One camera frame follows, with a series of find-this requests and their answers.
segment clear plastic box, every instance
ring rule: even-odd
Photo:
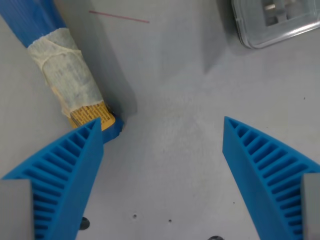
[[[320,27],[320,0],[232,0],[243,45],[261,49]]]

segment yellow label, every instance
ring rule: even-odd
[[[91,106],[83,106],[73,112],[71,112],[71,118],[68,118],[71,126],[77,128],[93,119],[101,118],[101,129],[106,130],[116,121],[115,117],[109,113],[104,102]]]

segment screw hole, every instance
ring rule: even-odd
[[[224,240],[224,239],[220,236],[212,236],[208,240]]]
[[[82,221],[80,223],[79,230],[86,230],[90,227],[90,221],[86,217],[82,217]]]

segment red line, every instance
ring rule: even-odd
[[[136,21],[136,22],[145,23],[145,24],[149,24],[149,23],[150,23],[150,22],[147,21],[147,20],[142,20],[142,19],[127,17],[127,16],[118,16],[118,15],[113,15],[113,14],[104,13],[104,12],[99,12],[99,11],[89,10],[89,13],[91,13],[91,14],[100,14],[100,15],[104,15],[104,16],[107,16],[107,17],[117,18],[117,19],[131,20],[131,21]]]

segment gray tabletop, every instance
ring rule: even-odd
[[[223,0],[58,6],[105,101],[122,114],[77,240],[258,240],[222,154],[224,116],[319,162],[320,31],[244,48]],[[105,12],[150,21],[117,19]],[[71,130],[0,19],[0,174]]]

